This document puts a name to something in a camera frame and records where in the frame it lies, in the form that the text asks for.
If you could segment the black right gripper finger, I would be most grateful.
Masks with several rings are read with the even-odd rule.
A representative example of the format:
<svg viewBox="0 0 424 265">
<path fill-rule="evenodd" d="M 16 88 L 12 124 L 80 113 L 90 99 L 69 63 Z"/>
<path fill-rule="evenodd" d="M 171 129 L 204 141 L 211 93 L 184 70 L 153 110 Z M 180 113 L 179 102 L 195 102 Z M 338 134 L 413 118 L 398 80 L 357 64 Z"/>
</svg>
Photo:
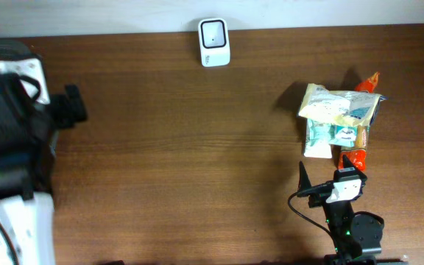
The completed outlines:
<svg viewBox="0 0 424 265">
<path fill-rule="evenodd" d="M 367 176 L 360 169 L 358 169 L 348 158 L 348 156 L 342 156 L 343 169 L 344 172 L 352 173 L 353 175 L 357 175 L 361 181 L 367 181 Z"/>
<path fill-rule="evenodd" d="M 297 196 L 305 197 L 308 195 L 308 191 L 311 189 L 311 182 L 308 178 L 307 171 L 305 170 L 304 163 L 299 162 L 299 183 L 297 188 Z"/>
</svg>

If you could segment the orange spaghetti packet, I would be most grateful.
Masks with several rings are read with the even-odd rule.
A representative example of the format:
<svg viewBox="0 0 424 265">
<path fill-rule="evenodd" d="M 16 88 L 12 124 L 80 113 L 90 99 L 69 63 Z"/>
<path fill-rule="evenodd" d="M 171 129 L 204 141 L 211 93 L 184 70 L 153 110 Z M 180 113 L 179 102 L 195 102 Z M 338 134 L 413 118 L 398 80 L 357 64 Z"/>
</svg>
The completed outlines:
<svg viewBox="0 0 424 265">
<path fill-rule="evenodd" d="M 371 77 L 367 78 L 365 81 L 360 82 L 356 87 L 355 91 L 358 92 L 367 92 L 373 93 L 375 88 L 378 85 L 380 73 L 377 71 Z M 366 169 L 366 157 L 367 157 L 367 144 L 370 135 L 370 126 L 357 127 L 357 136 L 356 141 L 353 147 L 341 148 L 339 154 L 338 169 L 342 169 L 343 165 L 343 156 L 345 155 L 350 162 L 359 170 L 364 171 Z"/>
</svg>

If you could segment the small teal tissue pack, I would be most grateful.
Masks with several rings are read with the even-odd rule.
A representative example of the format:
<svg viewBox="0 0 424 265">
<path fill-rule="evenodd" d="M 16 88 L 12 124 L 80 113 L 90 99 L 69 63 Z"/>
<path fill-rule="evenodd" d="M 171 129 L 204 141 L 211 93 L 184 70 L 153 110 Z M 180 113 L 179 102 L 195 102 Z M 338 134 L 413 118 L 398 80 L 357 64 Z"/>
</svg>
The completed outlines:
<svg viewBox="0 0 424 265">
<path fill-rule="evenodd" d="M 357 127 L 332 125 L 330 128 L 330 139 L 328 143 L 343 147 L 354 147 L 357 135 Z"/>
</svg>

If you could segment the white tube with tan cap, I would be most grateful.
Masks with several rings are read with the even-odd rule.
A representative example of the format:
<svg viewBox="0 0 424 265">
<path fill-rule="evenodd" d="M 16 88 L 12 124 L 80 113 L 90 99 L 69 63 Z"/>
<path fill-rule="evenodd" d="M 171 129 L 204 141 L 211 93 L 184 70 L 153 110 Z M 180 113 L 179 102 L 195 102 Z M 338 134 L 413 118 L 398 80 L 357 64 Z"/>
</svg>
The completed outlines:
<svg viewBox="0 0 424 265">
<path fill-rule="evenodd" d="M 307 124 L 306 124 L 306 134 L 305 134 L 305 147 L 304 147 L 304 156 L 307 158 L 332 158 L 332 151 L 330 144 L 316 144 L 311 146 L 306 140 L 307 136 Z"/>
</svg>

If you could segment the teal wipes packet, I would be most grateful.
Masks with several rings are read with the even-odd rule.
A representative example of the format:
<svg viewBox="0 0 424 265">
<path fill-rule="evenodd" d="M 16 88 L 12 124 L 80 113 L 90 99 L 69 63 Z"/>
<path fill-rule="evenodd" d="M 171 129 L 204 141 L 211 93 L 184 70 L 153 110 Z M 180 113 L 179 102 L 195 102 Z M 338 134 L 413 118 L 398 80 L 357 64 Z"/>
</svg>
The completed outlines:
<svg viewBox="0 0 424 265">
<path fill-rule="evenodd" d="M 306 140 L 311 146 L 316 144 L 329 144 L 333 138 L 331 130 L 332 124 L 320 123 L 311 119 L 307 120 Z"/>
</svg>

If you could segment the cream snack bag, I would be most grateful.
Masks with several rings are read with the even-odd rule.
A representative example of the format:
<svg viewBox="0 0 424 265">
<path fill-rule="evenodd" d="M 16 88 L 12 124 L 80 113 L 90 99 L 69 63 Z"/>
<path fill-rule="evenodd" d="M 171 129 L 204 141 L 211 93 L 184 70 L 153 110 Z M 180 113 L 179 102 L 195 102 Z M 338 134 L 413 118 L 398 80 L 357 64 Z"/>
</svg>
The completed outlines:
<svg viewBox="0 0 424 265">
<path fill-rule="evenodd" d="M 309 83 L 298 116 L 343 127 L 369 126 L 385 97 L 378 93 L 329 91 Z"/>
</svg>

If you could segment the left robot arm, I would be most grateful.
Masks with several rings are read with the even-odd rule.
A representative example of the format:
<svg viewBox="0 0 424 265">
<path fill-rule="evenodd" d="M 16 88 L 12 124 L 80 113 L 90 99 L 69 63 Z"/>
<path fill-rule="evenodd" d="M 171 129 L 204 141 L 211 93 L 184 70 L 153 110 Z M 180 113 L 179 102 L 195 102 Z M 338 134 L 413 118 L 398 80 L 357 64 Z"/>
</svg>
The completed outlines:
<svg viewBox="0 0 424 265">
<path fill-rule="evenodd" d="M 0 40 L 0 264 L 54 264 L 58 135 L 88 117 L 79 88 L 49 93 L 39 55 Z"/>
</svg>

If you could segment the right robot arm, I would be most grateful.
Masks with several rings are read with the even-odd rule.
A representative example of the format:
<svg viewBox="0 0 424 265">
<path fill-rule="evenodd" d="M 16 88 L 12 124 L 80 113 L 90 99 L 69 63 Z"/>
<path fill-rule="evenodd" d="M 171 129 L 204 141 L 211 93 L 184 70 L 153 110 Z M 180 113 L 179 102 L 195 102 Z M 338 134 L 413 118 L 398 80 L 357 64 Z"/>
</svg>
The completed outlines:
<svg viewBox="0 0 424 265">
<path fill-rule="evenodd" d="M 324 230 L 335 248 L 334 255 L 325 255 L 324 264 L 404 264 L 402 260 L 378 260 L 382 252 L 381 240 L 384 219 L 376 214 L 353 210 L 352 202 L 363 194 L 367 176 L 347 156 L 343 168 L 334 172 L 333 179 L 312 185 L 305 166 L 299 163 L 299 183 L 295 193 L 288 198 L 289 208 L 298 216 Z M 295 197 L 308 198 L 310 208 L 322 208 L 326 227 L 308 218 L 292 206 Z"/>
</svg>

